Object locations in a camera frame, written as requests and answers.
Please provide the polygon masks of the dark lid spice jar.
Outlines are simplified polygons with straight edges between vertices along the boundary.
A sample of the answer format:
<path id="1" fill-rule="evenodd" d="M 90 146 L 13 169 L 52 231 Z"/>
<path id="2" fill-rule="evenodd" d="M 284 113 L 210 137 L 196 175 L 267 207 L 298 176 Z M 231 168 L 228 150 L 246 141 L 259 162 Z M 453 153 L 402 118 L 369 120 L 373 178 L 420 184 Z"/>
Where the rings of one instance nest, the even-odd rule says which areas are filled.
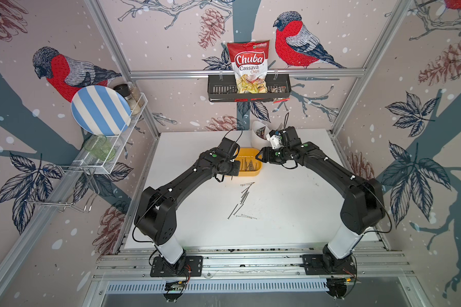
<path id="1" fill-rule="evenodd" d="M 125 98 L 125 100 L 127 101 L 130 107 L 130 110 L 134 111 L 135 107 L 138 105 L 137 105 L 137 101 L 134 100 L 132 93 L 130 92 L 128 84 L 125 84 L 125 83 L 118 84 L 114 86 L 113 89 Z"/>

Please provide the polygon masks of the black wall basket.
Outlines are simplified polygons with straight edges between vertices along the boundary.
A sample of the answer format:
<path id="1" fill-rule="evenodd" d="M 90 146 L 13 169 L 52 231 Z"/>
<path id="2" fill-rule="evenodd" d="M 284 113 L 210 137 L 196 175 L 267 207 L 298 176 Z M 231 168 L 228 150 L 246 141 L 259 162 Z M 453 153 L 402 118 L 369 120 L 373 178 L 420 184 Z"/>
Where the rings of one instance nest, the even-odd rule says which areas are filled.
<path id="1" fill-rule="evenodd" d="M 267 75 L 266 93 L 238 93 L 234 75 L 210 75 L 207 93 L 210 102 L 273 102 L 291 95 L 291 82 L 288 74 Z"/>

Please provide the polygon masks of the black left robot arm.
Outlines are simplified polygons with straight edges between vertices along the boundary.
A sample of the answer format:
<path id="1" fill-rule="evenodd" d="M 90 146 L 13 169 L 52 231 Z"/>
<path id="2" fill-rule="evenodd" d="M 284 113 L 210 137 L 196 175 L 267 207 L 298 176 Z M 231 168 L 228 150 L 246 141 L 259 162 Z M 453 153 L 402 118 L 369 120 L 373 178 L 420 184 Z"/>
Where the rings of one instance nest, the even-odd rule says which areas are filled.
<path id="1" fill-rule="evenodd" d="M 184 267 L 186 252 L 175 238 L 176 211 L 180 204 L 205 182 L 215 179 L 223 182 L 226 176 L 239 174 L 236 160 L 240 146 L 236 141 L 222 138 L 219 146 L 202 152 L 198 159 L 181 175 L 157 189 L 146 188 L 140 198 L 134 227 L 150 238 L 166 264 L 173 270 Z"/>

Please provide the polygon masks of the yellow plastic storage box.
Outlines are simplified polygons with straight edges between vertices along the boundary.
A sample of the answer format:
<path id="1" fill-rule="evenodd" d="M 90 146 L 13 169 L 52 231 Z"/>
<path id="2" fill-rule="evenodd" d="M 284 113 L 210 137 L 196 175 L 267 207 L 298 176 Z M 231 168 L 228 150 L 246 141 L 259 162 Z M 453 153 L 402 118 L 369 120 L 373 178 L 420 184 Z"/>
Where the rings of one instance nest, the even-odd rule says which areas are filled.
<path id="1" fill-rule="evenodd" d="M 256 148 L 241 148 L 236 161 L 240 162 L 239 177 L 258 176 L 263 166 L 262 162 L 256 159 L 259 150 Z"/>

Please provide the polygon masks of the steel nail pile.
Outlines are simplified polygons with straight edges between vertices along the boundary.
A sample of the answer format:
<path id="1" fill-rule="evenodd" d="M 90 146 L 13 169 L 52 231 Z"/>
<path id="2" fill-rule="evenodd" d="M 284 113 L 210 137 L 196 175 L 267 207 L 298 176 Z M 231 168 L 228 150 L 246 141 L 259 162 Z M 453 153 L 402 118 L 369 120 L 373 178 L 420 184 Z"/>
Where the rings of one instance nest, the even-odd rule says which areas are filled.
<path id="1" fill-rule="evenodd" d="M 250 188 L 255 184 L 255 182 L 248 182 L 245 184 L 241 184 L 241 187 L 244 187 L 244 190 L 242 191 L 242 195 L 240 196 L 240 201 L 236 204 L 230 215 L 228 216 L 228 220 L 237 215 L 237 213 L 242 209 L 242 207 L 245 204 L 246 199 L 248 198 L 249 195 L 249 190 Z"/>

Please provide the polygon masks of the green glass bowl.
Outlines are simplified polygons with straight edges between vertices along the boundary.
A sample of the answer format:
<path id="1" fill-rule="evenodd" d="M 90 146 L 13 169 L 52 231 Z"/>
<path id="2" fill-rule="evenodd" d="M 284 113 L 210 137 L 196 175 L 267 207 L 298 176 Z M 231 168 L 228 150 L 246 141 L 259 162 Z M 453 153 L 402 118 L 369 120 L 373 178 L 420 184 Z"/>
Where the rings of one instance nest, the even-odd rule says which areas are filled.
<path id="1" fill-rule="evenodd" d="M 116 154 L 110 140 L 104 135 L 92 135 L 83 143 L 83 148 L 100 161 L 111 161 Z"/>

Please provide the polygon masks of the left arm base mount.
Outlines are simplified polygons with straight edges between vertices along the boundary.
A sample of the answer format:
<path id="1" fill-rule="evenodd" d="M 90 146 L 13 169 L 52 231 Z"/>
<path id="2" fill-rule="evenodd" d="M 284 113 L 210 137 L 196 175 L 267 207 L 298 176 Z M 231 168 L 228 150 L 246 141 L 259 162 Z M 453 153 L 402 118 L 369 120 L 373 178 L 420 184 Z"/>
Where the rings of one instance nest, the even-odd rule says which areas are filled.
<path id="1" fill-rule="evenodd" d="M 156 257 L 152 264 L 150 277 L 200 277 L 202 275 L 203 257 L 185 256 L 175 264 L 170 264 L 163 257 Z"/>

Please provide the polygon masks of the red Chuba chips bag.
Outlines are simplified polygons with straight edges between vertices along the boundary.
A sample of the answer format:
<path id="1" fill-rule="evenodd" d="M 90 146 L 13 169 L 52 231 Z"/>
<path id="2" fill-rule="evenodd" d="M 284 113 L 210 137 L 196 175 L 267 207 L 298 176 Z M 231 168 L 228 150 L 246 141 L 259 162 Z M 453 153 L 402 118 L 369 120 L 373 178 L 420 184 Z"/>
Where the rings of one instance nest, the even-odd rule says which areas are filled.
<path id="1" fill-rule="evenodd" d="M 228 43 L 237 93 L 267 93 L 266 75 L 270 41 Z"/>

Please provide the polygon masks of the white cutlery holder cup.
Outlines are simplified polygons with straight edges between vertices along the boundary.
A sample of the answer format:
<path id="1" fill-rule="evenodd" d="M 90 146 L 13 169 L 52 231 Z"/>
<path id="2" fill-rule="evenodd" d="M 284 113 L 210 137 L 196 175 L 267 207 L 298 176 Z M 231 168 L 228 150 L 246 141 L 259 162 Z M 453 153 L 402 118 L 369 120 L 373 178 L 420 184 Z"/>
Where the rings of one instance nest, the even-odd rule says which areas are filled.
<path id="1" fill-rule="evenodd" d="M 263 147 L 271 146 L 271 143 L 266 138 L 270 132 L 267 125 L 260 121 L 254 121 L 251 128 L 251 146 L 253 148 L 261 150 Z"/>

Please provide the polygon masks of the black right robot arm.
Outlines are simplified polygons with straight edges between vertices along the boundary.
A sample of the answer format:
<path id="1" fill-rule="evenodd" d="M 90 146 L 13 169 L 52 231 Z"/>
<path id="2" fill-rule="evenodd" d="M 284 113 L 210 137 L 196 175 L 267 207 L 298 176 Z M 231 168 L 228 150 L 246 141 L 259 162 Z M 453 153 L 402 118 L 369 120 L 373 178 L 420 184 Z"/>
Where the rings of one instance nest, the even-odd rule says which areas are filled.
<path id="1" fill-rule="evenodd" d="M 369 227 L 376 226 L 387 216 L 382 186 L 376 179 L 354 175 L 332 160 L 319 146 L 303 142 L 294 127 L 271 130 L 266 139 L 269 147 L 262 148 L 256 158 L 264 163 L 284 166 L 294 161 L 326 180 L 344 198 L 340 211 L 342 225 L 334 238 L 323 248 L 323 267 L 328 272 L 340 269 L 352 256 L 353 249 Z"/>

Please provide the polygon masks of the blue white striped plate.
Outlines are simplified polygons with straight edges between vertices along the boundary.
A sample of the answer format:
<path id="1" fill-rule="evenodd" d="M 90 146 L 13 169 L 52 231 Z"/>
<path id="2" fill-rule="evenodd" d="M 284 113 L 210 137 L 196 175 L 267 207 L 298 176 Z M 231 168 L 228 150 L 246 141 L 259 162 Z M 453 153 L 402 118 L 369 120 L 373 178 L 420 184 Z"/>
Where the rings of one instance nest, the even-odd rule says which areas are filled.
<path id="1" fill-rule="evenodd" d="M 74 120 L 94 135 L 117 136 L 131 123 L 131 109 L 121 94 L 105 86 L 87 86 L 72 99 Z"/>

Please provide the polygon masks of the steel nail bottom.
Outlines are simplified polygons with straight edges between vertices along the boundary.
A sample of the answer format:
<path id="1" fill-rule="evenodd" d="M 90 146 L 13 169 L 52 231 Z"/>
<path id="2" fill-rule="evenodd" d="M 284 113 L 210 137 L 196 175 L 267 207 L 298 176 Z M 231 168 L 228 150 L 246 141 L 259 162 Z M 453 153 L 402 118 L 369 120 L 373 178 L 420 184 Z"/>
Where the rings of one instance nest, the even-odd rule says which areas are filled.
<path id="1" fill-rule="evenodd" d="M 244 215 L 244 214 L 241 214 L 241 215 L 235 215 L 235 217 L 242 217 L 242 218 L 247 218 L 247 219 L 250 219 L 250 220 L 257 220 L 256 217 L 253 217 L 253 216 L 248 216 L 248 215 Z"/>

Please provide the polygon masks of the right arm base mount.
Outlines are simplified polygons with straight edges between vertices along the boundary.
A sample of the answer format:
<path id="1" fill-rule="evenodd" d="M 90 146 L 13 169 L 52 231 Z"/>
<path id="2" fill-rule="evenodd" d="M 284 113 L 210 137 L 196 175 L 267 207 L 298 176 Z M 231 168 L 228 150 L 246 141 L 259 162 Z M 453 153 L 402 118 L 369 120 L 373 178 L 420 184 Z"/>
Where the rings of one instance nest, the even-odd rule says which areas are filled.
<path id="1" fill-rule="evenodd" d="M 306 275 L 355 275 L 357 266 L 352 256 L 336 259 L 329 254 L 302 255 Z"/>

